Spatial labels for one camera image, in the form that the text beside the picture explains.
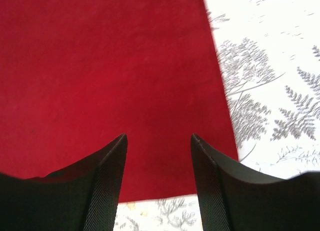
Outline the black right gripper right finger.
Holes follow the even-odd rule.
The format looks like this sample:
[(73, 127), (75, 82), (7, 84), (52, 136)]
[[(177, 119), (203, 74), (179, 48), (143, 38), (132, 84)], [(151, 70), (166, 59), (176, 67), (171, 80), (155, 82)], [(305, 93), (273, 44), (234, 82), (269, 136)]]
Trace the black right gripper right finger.
[(205, 231), (319, 230), (319, 172), (281, 179), (241, 164), (197, 134), (190, 146)]

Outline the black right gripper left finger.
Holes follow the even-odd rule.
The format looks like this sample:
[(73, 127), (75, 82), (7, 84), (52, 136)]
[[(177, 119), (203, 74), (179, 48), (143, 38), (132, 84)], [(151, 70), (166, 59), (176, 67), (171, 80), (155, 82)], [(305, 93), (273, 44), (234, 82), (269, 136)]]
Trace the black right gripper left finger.
[(128, 150), (121, 134), (102, 149), (45, 177), (0, 175), (3, 231), (111, 231)]

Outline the red t shirt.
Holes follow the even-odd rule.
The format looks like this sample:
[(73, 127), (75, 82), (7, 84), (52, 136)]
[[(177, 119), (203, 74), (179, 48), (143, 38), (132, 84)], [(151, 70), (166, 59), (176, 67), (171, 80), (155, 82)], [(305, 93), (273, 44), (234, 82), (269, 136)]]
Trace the red t shirt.
[(204, 0), (0, 0), (0, 169), (44, 176), (120, 134), (120, 201), (196, 192), (190, 139), (238, 158)]

